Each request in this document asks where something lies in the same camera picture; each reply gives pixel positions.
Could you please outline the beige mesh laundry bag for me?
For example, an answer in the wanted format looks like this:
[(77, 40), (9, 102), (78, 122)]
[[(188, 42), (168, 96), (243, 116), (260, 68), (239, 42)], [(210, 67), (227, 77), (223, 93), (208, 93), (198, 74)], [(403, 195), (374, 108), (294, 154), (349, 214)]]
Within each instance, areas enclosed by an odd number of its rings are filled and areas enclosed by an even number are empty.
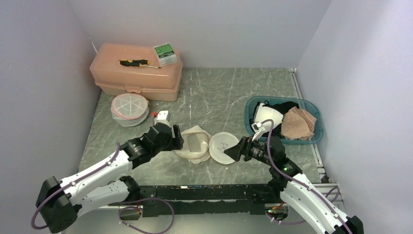
[(184, 144), (181, 150), (173, 152), (193, 164), (199, 164), (212, 158), (216, 162), (228, 165), (235, 162), (224, 150), (235, 146), (239, 140), (228, 132), (209, 134), (200, 126), (194, 126), (181, 133)]

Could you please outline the white bra with black trim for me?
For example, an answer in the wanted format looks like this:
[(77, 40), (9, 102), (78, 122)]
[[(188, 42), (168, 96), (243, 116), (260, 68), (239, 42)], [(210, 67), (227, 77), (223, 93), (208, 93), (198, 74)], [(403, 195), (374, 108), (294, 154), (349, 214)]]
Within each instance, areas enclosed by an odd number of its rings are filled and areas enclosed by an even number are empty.
[(251, 127), (253, 131), (257, 131), (258, 127), (255, 126), (255, 123), (262, 123), (265, 120), (271, 119), (273, 121), (273, 126), (277, 127), (282, 124), (283, 114), (278, 110), (274, 109), (271, 105), (258, 102), (255, 106)]

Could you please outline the pink rimmed mesh laundry bag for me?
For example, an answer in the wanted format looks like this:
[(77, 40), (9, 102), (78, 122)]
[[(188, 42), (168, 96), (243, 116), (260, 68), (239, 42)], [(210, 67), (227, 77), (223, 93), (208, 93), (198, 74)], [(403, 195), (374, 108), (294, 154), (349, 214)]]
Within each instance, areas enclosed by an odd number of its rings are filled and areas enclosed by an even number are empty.
[(112, 118), (122, 127), (141, 124), (149, 114), (149, 101), (138, 94), (121, 94), (111, 103)]

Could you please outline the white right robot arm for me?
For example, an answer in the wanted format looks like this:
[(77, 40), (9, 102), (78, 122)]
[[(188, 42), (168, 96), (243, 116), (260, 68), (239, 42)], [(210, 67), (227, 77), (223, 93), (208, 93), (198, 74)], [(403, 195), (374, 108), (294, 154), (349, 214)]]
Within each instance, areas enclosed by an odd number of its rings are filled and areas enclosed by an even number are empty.
[(279, 137), (266, 143), (243, 137), (224, 150), (234, 161), (255, 159), (269, 165), (272, 176), (268, 195), (274, 202), (286, 202), (319, 234), (362, 234), (364, 227), (357, 217), (349, 217), (329, 201), (285, 153)]

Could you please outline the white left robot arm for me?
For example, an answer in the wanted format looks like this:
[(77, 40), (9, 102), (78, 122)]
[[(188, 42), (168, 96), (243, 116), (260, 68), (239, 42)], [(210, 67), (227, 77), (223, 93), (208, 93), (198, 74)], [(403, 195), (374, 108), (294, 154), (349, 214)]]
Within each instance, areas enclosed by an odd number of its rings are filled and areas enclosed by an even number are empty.
[(31, 219), (33, 229), (48, 228), (57, 234), (78, 217), (102, 206), (119, 203), (136, 205), (151, 199), (141, 196), (141, 188), (125, 173), (149, 162), (163, 151), (180, 150), (184, 140), (178, 125), (157, 123), (142, 136), (117, 143), (114, 153), (95, 165), (63, 179), (45, 180)]

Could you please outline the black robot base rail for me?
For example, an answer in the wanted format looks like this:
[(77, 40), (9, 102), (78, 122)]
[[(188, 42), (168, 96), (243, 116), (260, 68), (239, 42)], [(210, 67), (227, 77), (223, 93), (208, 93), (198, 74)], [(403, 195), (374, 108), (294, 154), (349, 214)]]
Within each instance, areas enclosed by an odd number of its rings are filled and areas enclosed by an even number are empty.
[(141, 186), (139, 193), (111, 206), (139, 205), (143, 217), (248, 213), (263, 215), (282, 200), (268, 184)]

